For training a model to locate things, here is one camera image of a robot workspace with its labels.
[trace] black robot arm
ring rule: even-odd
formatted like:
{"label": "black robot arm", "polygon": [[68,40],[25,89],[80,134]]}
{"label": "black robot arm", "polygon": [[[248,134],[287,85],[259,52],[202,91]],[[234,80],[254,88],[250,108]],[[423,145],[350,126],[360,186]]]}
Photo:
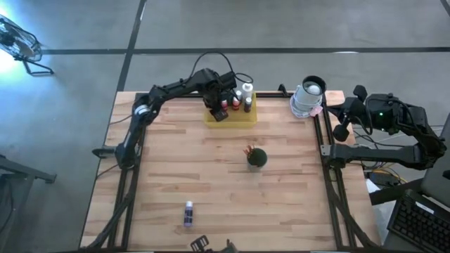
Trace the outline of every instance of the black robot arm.
{"label": "black robot arm", "polygon": [[[230,94],[234,88],[236,88],[236,81],[233,72],[219,76],[215,71],[207,68],[197,71],[186,80],[180,79],[173,84],[153,86],[149,93],[134,102],[127,135],[124,141],[109,153],[114,153],[120,169],[131,169],[135,165],[137,143],[141,134],[158,116],[164,102],[197,91],[203,97],[203,102],[210,109],[211,115],[217,121],[221,121],[228,117],[221,108],[221,95]],[[95,155],[102,157],[100,152],[104,153],[105,149],[93,150]]]}
{"label": "black robot arm", "polygon": [[356,97],[346,98],[341,105],[329,107],[329,111],[341,123],[333,130],[333,136],[338,141],[347,139],[347,127],[352,123],[361,125],[368,135],[372,134],[373,129],[386,131],[390,135],[401,131],[407,136],[413,136],[417,144],[397,150],[372,150],[344,144],[324,145],[321,152],[328,157],[330,166],[345,167],[348,162],[360,160],[396,162],[408,168],[423,170],[432,167],[444,155],[446,146],[428,124],[424,108],[403,103],[391,93],[367,97],[363,86],[357,86],[354,95]]}

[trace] small bottle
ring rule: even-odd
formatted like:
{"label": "small bottle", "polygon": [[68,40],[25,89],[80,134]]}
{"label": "small bottle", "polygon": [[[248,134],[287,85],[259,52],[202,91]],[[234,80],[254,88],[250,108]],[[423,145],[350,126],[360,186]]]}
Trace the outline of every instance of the small bottle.
{"label": "small bottle", "polygon": [[248,83],[244,83],[242,85],[242,92],[243,92],[243,99],[251,98],[252,97],[252,92],[253,92],[253,85],[252,84],[248,84]]}
{"label": "small bottle", "polygon": [[236,91],[236,96],[238,97],[239,102],[242,102],[242,91]]}
{"label": "small bottle", "polygon": [[244,102],[244,112],[250,112],[252,109],[252,99],[246,98]]}
{"label": "small bottle", "polygon": [[228,101],[227,100],[223,100],[221,102],[221,106],[222,106],[222,109],[227,110],[228,109]]}
{"label": "small bottle", "polygon": [[240,102],[236,97],[233,97],[233,110],[239,110]]}
{"label": "small bottle", "polygon": [[184,226],[191,227],[193,221],[193,208],[192,202],[186,202],[186,209],[184,210]]}

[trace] wooden table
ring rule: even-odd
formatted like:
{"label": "wooden table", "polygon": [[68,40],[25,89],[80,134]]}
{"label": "wooden table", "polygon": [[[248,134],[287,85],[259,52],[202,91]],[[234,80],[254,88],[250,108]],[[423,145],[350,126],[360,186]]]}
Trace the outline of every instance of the wooden table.
{"label": "wooden table", "polygon": [[[135,94],[117,94],[111,122],[130,114]],[[344,100],[341,91],[326,95],[329,105]],[[258,98],[257,107],[253,129],[208,129],[201,99],[163,105],[147,129],[129,250],[191,250],[201,235],[215,250],[226,239],[239,250],[335,249],[313,119],[295,118],[286,98]],[[128,126],[129,120],[111,125],[106,144],[122,142]],[[354,143],[353,135],[347,142]],[[260,173],[247,169],[243,149],[249,144],[268,154]],[[114,164],[102,160],[99,173]],[[111,217],[119,175],[114,169],[97,180],[81,246]],[[352,215],[379,242],[361,167],[347,166],[343,177]],[[183,227],[188,200],[194,203],[192,228]],[[346,238],[342,217],[340,225]]]}

